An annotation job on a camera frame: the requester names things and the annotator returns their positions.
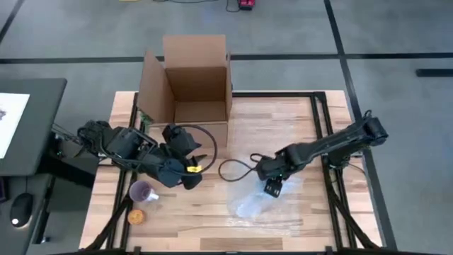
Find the small red object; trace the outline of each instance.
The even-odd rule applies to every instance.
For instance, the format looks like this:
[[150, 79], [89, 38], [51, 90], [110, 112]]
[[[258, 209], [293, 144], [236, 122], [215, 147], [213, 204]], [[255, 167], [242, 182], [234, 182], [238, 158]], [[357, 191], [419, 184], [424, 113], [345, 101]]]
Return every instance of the small red object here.
[[255, 6], [255, 0], [238, 0], [239, 9], [251, 11]]

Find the black computer mouse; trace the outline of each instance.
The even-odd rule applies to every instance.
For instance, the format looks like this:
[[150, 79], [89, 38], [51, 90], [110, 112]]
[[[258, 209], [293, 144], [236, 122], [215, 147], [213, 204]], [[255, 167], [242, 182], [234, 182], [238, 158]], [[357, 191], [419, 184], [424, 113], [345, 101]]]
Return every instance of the black computer mouse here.
[[22, 193], [18, 195], [11, 206], [9, 217], [14, 227], [22, 227], [28, 223], [33, 209], [33, 195]]

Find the cardboard box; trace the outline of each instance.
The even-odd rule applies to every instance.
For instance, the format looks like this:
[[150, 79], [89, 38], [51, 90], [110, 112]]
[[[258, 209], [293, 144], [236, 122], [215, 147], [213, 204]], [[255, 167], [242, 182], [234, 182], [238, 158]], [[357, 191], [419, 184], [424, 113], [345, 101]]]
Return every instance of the cardboard box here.
[[[225, 35], [166, 35], [164, 57], [165, 67], [150, 51], [145, 54], [138, 108], [153, 124], [199, 125], [226, 147], [232, 94]], [[188, 131], [212, 145], [202, 132]]]

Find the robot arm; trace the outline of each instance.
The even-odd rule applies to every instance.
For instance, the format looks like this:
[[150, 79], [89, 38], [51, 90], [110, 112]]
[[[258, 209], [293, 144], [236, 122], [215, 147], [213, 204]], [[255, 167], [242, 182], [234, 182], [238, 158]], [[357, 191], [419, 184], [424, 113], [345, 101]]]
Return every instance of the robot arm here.
[[186, 189], [196, 187], [202, 180], [202, 172], [191, 173], [188, 169], [197, 167], [205, 155], [186, 157], [201, 144], [196, 143], [181, 126], [174, 124], [167, 125], [162, 135], [166, 143], [159, 144], [133, 127], [112, 129], [103, 121], [89, 121], [77, 131], [88, 152], [95, 156], [104, 154], [121, 169], [145, 173], [169, 188], [179, 184]]
[[368, 146], [377, 146], [388, 137], [378, 118], [370, 114], [344, 130], [311, 143], [296, 143], [275, 153], [275, 158], [262, 157], [256, 165], [261, 180], [267, 180], [265, 192], [278, 197], [282, 181], [301, 171], [313, 158], [327, 154], [329, 164], [344, 166], [350, 155]]

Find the plastic cup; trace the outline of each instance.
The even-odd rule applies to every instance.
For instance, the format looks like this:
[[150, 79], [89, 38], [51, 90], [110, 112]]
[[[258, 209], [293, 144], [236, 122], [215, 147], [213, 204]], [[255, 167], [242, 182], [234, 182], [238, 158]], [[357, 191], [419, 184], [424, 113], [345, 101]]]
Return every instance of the plastic cup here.
[[159, 199], [159, 196], [147, 181], [134, 182], [130, 187], [129, 196], [134, 202], [151, 202]]

